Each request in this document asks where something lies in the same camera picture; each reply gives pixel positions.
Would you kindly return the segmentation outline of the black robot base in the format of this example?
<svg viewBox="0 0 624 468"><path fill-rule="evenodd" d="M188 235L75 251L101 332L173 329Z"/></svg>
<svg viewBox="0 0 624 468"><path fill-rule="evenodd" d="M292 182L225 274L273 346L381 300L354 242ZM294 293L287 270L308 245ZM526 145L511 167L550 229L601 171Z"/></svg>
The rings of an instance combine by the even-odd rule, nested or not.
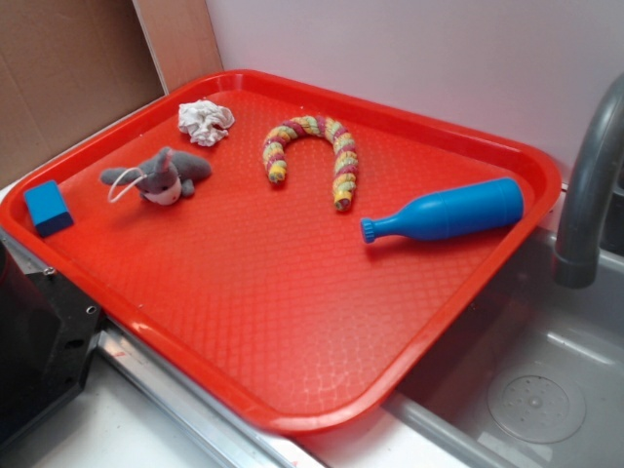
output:
<svg viewBox="0 0 624 468"><path fill-rule="evenodd" d="M102 320L61 273L25 273L1 248L1 449L83 391Z"/></svg>

